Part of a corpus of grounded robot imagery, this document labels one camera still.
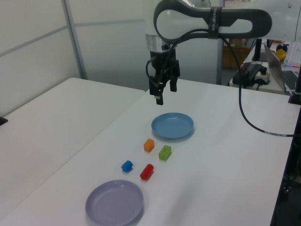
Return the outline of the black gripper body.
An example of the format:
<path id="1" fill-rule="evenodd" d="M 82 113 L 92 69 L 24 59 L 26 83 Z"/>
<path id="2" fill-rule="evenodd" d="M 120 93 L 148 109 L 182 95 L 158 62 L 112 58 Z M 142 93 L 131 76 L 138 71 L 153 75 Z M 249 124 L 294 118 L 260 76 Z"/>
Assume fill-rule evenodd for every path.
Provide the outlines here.
<path id="1" fill-rule="evenodd" d="M 151 51 L 149 64 L 155 69 L 155 75 L 149 75 L 152 82 L 177 82 L 180 69 L 175 49 L 166 52 Z"/>

